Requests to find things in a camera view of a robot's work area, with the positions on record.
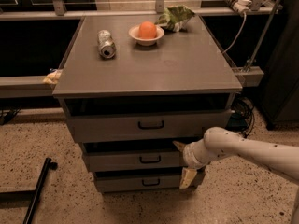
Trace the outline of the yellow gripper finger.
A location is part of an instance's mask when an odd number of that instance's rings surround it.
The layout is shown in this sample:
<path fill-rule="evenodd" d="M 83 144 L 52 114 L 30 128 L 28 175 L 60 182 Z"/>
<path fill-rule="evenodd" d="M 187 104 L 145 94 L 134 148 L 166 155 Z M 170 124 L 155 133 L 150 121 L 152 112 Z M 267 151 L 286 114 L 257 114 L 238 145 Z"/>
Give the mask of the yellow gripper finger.
<path fill-rule="evenodd" d="M 173 144 L 176 146 L 178 151 L 183 151 L 186 147 L 186 144 L 179 141 L 174 141 Z"/>
<path fill-rule="evenodd" d="M 183 167 L 181 173 L 181 179 L 179 188 L 180 189 L 187 189 L 195 177 L 197 176 L 197 170 L 192 168 Z"/>

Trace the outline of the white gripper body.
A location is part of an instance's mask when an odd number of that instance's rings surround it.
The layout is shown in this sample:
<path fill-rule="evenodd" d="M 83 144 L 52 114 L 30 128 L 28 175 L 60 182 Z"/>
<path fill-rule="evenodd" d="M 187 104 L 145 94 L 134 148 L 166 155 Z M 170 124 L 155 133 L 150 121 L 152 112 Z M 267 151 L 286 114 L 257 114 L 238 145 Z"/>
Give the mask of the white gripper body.
<path fill-rule="evenodd" d="M 218 158 L 219 151 L 204 139 L 188 144 L 183 150 L 183 159 L 188 168 L 200 169 Z"/>

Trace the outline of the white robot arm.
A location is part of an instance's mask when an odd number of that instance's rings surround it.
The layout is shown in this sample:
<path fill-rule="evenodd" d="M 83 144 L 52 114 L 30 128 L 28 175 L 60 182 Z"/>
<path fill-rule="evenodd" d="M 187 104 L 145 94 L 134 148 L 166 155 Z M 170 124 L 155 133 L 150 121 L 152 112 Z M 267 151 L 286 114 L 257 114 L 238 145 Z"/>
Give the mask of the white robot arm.
<path fill-rule="evenodd" d="M 299 148 L 243 138 L 220 127 L 209 128 L 200 141 L 184 144 L 174 141 L 186 167 L 179 188 L 187 189 L 200 169 L 212 161 L 238 156 L 272 174 L 299 184 Z"/>

